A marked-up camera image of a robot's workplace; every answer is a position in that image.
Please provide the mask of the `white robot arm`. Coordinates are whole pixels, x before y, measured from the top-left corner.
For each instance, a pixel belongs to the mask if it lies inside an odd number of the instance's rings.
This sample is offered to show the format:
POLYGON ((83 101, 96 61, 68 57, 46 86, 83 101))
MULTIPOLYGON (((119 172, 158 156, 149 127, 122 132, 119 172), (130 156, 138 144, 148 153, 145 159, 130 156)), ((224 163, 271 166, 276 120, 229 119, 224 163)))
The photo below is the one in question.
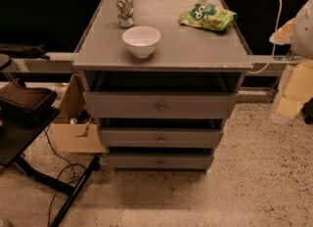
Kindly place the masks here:
POLYGON ((302 58, 313 59, 313 0, 308 0, 295 16, 291 50, 302 58))

